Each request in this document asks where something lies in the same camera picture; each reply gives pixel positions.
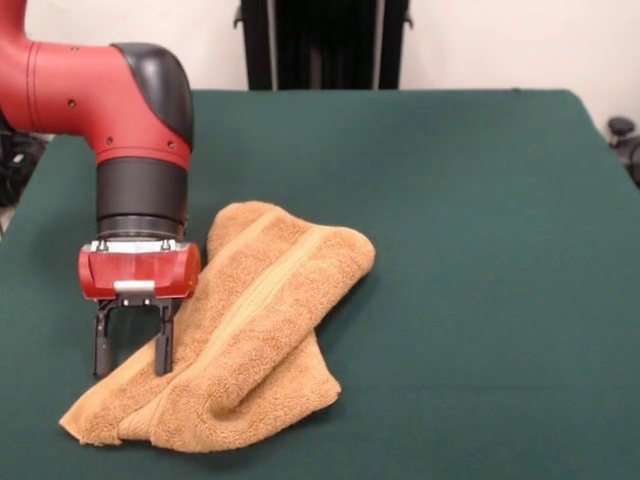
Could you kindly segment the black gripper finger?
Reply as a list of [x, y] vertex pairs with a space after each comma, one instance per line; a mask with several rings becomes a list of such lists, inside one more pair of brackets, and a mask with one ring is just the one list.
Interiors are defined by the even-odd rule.
[[96, 317], [94, 321], [93, 354], [93, 375], [96, 378], [104, 378], [112, 371], [113, 362], [111, 359], [109, 320], [110, 314], [114, 308], [114, 300], [99, 300], [97, 302]]
[[154, 372], [164, 376], [173, 366], [173, 329], [175, 318], [175, 300], [160, 299], [157, 301], [160, 316], [160, 330], [155, 340]]

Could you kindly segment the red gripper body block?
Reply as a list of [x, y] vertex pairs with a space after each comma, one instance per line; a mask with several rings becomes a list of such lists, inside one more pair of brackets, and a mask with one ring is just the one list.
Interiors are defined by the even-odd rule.
[[200, 250], [188, 242], [93, 241], [78, 255], [80, 286], [91, 300], [126, 294], [188, 298], [195, 291], [200, 270]]

